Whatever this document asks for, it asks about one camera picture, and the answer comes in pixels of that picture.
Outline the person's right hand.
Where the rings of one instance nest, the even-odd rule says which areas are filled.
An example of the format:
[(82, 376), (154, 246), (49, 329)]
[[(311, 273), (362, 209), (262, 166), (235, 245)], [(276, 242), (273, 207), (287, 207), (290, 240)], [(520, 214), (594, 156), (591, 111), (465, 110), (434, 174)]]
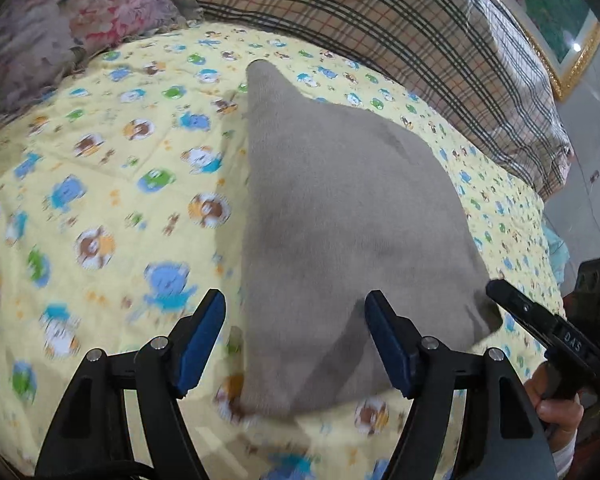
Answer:
[(554, 427), (548, 444), (553, 452), (565, 448), (577, 434), (584, 413), (579, 397), (572, 400), (549, 399), (544, 396), (550, 385), (550, 364), (542, 363), (524, 383), (524, 390), (539, 419)]

